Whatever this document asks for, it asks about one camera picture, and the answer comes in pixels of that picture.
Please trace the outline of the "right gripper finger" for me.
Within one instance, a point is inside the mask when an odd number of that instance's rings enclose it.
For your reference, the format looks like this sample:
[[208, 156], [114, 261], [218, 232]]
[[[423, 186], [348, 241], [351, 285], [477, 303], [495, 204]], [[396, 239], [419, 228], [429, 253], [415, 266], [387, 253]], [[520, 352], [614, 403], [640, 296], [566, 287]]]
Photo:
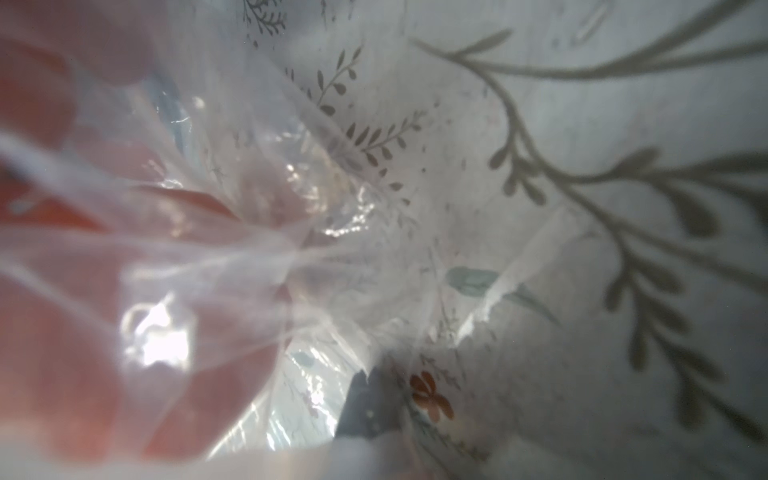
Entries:
[[393, 379], [374, 368], [356, 373], [349, 385], [335, 438], [376, 438], [400, 429], [402, 395]]

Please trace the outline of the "orange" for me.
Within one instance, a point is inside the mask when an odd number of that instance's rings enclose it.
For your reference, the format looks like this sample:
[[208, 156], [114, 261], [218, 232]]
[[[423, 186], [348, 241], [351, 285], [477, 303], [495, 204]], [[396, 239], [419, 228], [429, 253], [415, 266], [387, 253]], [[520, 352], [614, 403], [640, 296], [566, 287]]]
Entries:
[[275, 369], [295, 253], [198, 192], [3, 214], [2, 435], [86, 463], [206, 453]]

